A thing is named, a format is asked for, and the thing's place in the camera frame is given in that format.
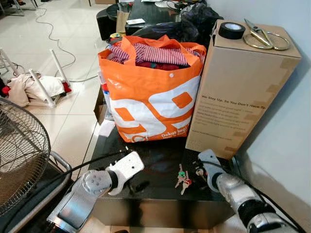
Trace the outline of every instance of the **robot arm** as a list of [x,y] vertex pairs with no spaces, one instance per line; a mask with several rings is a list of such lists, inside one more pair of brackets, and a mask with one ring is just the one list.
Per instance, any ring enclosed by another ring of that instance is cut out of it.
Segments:
[[[220,165],[212,150],[198,155],[203,162]],[[211,164],[204,164],[208,172],[207,183],[211,190],[220,192],[239,216],[248,233],[296,233],[283,221],[274,208],[263,202],[260,196],[240,178],[227,174],[224,170]]]
[[88,219],[97,198],[106,193],[120,193],[125,182],[143,169],[139,155],[132,152],[104,171],[89,170],[76,181],[47,220],[65,232],[78,232]]

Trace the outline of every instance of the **metal bracket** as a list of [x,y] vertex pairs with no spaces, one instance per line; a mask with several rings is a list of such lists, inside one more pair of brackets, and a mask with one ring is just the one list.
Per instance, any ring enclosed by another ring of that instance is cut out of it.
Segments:
[[212,164],[205,164],[204,162],[211,162],[215,163],[217,165],[221,165],[215,155],[215,153],[211,150],[208,149],[206,151],[203,151],[199,153],[198,158],[203,162],[203,167],[207,172],[207,184],[210,187],[211,190],[213,190],[216,193],[219,193],[218,189],[216,189],[212,183],[212,179],[215,174],[217,173],[225,173],[224,170],[222,170],[219,167],[216,167]]
[[131,152],[126,157],[120,159],[114,166],[110,165],[106,170],[114,171],[118,177],[118,187],[114,188],[109,195],[117,195],[123,189],[124,183],[132,178],[136,173],[144,169],[144,163],[136,151]]

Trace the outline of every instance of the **bag handle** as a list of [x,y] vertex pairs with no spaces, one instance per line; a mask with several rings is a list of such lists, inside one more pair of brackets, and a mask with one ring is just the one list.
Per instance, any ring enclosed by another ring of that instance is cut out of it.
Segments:
[[[136,60],[136,51],[133,46],[135,43],[142,43],[146,44],[149,46],[152,46],[154,48],[161,48],[165,47],[168,45],[173,45],[176,48],[180,48],[181,53],[184,55],[186,58],[188,64],[192,66],[197,59],[199,59],[197,56],[189,53],[181,43],[174,39],[169,39],[167,35],[162,36],[158,40],[152,40],[152,39],[146,39],[146,38],[141,38],[138,36],[124,36],[121,41],[121,49],[126,52],[129,55],[129,59],[124,62],[125,65],[130,65],[130,66],[135,66],[135,60]],[[199,50],[203,53],[206,52],[206,49],[204,46],[197,45],[191,48],[192,50]]]

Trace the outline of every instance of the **orange tote bag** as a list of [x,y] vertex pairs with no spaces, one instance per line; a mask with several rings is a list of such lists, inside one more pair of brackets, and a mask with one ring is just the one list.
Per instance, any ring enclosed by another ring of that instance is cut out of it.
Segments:
[[[135,43],[155,48],[180,48],[190,67],[172,71],[135,66]],[[189,53],[185,48],[201,56]],[[110,93],[110,105],[119,134],[126,142],[185,137],[200,83],[206,54],[204,46],[179,43],[163,36],[158,40],[125,36],[121,49],[129,60],[107,60],[110,50],[98,54]]]

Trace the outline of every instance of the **green key tag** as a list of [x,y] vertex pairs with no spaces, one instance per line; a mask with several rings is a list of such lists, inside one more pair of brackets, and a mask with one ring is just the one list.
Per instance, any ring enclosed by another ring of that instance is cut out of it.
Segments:
[[186,177],[186,174],[185,174],[184,171],[180,171],[180,172],[178,172],[178,176],[180,176],[180,177]]

